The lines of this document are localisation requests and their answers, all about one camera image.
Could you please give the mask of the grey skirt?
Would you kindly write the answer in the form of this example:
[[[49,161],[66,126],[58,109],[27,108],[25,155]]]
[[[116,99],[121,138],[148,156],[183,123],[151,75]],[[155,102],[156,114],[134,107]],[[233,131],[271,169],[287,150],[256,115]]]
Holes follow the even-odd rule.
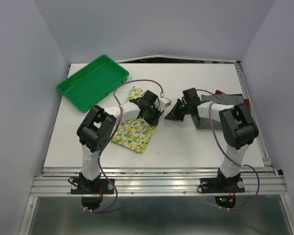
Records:
[[[222,105],[237,105],[240,103],[244,103],[244,97],[242,94],[225,94],[220,93],[213,95],[201,95],[201,101],[212,101],[217,102]],[[211,124],[208,117],[198,117],[197,115],[191,115],[192,121],[196,127],[196,129],[206,129],[211,130]]]

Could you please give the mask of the yellow lemon print skirt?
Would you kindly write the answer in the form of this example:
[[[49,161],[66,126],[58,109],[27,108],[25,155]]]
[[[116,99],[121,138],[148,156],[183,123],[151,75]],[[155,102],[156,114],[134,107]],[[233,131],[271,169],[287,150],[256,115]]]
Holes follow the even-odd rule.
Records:
[[[156,126],[149,125],[143,118],[123,120],[120,123],[112,142],[137,153],[144,153]]]

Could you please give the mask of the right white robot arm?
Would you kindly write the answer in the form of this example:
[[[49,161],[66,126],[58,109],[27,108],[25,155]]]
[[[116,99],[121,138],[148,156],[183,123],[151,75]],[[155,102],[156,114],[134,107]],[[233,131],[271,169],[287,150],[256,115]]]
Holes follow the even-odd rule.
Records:
[[[183,97],[177,100],[172,110],[166,115],[168,120],[183,121],[190,115],[196,128],[204,119],[208,119],[212,131],[214,124],[220,123],[226,149],[221,150],[224,160],[218,168],[215,178],[201,178],[197,188],[199,193],[244,192],[240,169],[249,146],[259,135],[258,127],[244,103],[223,105],[220,101],[201,100],[198,89],[183,91]]]

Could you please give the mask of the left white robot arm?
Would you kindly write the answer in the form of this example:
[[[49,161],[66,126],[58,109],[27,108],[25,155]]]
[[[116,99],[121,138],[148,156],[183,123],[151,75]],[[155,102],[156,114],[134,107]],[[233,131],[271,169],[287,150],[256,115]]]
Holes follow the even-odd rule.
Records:
[[[108,181],[101,179],[99,158],[111,141],[113,134],[123,121],[142,118],[156,126],[171,101],[163,94],[146,91],[142,97],[134,98],[116,107],[102,108],[95,105],[90,109],[77,130],[82,146],[82,169],[71,182],[72,194],[97,194]]]

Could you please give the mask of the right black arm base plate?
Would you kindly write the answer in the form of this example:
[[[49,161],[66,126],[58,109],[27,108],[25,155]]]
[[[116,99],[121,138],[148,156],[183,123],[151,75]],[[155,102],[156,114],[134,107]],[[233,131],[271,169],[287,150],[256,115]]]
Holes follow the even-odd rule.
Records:
[[[202,194],[244,193],[242,178],[201,178],[197,191]]]

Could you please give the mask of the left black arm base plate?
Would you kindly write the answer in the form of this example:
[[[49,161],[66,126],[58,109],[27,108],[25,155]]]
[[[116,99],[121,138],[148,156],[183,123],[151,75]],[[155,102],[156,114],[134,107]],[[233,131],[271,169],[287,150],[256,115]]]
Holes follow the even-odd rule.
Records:
[[[68,179],[71,184],[70,194],[73,195],[102,195],[102,194],[114,194],[115,189],[112,184],[105,178],[96,179],[94,183],[86,183],[82,179],[77,177],[71,177]]]

